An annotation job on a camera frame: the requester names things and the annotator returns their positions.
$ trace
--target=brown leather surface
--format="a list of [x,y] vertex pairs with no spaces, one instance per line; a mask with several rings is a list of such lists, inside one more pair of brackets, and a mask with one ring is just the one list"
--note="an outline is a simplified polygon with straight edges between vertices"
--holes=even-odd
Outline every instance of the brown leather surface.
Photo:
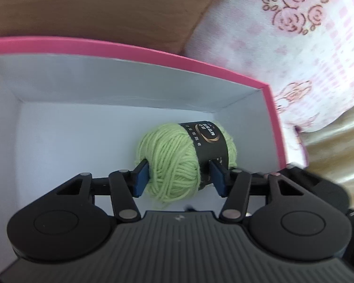
[[0,37],[83,37],[178,53],[213,0],[0,0]]
[[354,107],[327,127],[302,133],[309,170],[344,185],[354,207]]

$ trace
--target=green yarn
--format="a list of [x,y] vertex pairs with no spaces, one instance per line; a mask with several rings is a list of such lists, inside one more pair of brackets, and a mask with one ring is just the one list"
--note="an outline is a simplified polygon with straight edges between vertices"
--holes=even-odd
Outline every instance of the green yarn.
[[[229,134],[222,131],[228,148],[229,167],[236,167],[236,146]],[[146,192],[163,203],[193,196],[201,179],[197,154],[186,130],[176,123],[162,125],[147,133],[137,150],[137,162],[149,162],[150,180]]]

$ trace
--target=shiny beige curtain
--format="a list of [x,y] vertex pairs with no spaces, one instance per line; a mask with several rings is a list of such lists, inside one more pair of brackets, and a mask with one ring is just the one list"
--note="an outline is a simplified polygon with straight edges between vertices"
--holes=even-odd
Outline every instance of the shiny beige curtain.
[[342,184],[354,207],[354,107],[336,121],[312,133],[302,133],[310,165],[308,170]]

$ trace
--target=black paper label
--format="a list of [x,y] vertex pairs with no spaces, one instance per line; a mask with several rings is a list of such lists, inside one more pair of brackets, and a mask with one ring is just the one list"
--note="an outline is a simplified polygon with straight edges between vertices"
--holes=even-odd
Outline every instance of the black paper label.
[[212,122],[180,123],[193,140],[201,172],[202,187],[210,184],[208,162],[217,159],[228,169],[227,142],[220,129]]

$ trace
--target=pink floral tablecloth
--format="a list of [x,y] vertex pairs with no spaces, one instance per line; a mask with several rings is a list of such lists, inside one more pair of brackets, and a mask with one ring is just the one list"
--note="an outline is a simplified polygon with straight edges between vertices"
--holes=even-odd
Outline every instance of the pink floral tablecloth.
[[217,0],[185,55],[269,83],[287,161],[304,165],[295,127],[354,106],[354,0]]

